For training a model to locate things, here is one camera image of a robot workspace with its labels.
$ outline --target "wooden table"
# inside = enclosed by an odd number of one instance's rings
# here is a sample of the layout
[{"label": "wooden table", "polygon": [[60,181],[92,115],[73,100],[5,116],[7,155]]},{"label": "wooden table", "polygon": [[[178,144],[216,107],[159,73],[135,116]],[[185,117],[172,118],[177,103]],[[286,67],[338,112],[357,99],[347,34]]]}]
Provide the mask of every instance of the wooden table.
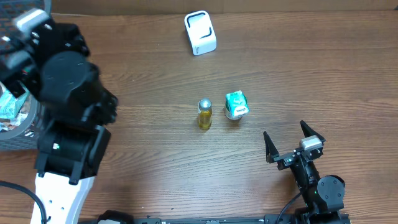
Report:
[{"label": "wooden table", "polygon": [[[213,14],[216,51],[194,57],[184,15],[56,17],[80,26],[101,79],[120,101],[112,140],[81,214],[251,217],[297,193],[267,164],[262,132],[281,153],[305,120],[327,139],[321,176],[346,181],[353,223],[398,219],[398,14],[395,11]],[[223,114],[242,90],[251,113]],[[196,125],[213,102],[213,124]],[[0,153],[0,177],[34,189],[35,151]],[[0,190],[0,223],[29,223],[33,203]],[[303,206],[298,200],[289,210]]]}]

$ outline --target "small glass bottle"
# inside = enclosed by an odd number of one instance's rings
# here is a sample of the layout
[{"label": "small glass bottle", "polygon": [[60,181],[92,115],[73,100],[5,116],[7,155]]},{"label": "small glass bottle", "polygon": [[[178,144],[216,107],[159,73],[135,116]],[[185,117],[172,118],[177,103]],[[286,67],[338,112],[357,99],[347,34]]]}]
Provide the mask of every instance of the small glass bottle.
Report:
[{"label": "small glass bottle", "polygon": [[203,98],[198,103],[198,125],[203,129],[210,128],[211,125],[211,101],[209,98]]}]

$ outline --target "yellow liquid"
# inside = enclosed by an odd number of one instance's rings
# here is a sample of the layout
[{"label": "yellow liquid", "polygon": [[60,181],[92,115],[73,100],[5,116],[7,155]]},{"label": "yellow liquid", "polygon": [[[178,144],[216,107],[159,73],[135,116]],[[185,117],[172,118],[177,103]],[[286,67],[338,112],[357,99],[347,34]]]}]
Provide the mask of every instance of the yellow liquid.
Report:
[{"label": "yellow liquid", "polygon": [[198,125],[203,129],[210,128],[212,111],[200,111],[198,115]]}]

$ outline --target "wood grain surface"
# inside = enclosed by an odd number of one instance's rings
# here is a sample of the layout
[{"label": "wood grain surface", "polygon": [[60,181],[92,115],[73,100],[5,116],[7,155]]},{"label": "wood grain surface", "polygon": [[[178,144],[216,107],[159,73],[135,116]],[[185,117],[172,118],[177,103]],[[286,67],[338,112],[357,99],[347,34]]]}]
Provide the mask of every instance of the wood grain surface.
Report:
[{"label": "wood grain surface", "polygon": [[[194,57],[184,15],[56,17],[80,26],[106,88],[120,101],[112,139],[81,214],[252,217],[279,213],[297,193],[267,164],[262,132],[280,153],[305,120],[326,139],[321,176],[346,182],[353,223],[398,220],[398,14],[281,12],[211,15],[218,47]],[[242,90],[251,113],[223,114]],[[197,103],[213,102],[208,131]],[[36,152],[0,153],[0,177],[34,189]],[[303,206],[298,200],[289,210]],[[29,223],[33,202],[0,189],[0,223]]]}]

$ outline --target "teal plastic wrapper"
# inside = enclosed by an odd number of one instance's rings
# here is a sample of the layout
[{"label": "teal plastic wrapper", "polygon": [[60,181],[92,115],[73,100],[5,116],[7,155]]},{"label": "teal plastic wrapper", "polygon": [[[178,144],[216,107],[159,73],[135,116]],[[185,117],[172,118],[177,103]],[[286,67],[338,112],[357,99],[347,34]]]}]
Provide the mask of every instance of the teal plastic wrapper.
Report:
[{"label": "teal plastic wrapper", "polygon": [[19,110],[25,103],[29,92],[26,92],[18,98],[15,98],[10,91],[4,90],[0,96],[0,119],[13,119],[18,115]]},{"label": "teal plastic wrapper", "polygon": [[239,119],[250,112],[248,101],[241,90],[225,95],[224,114],[229,119]]}]

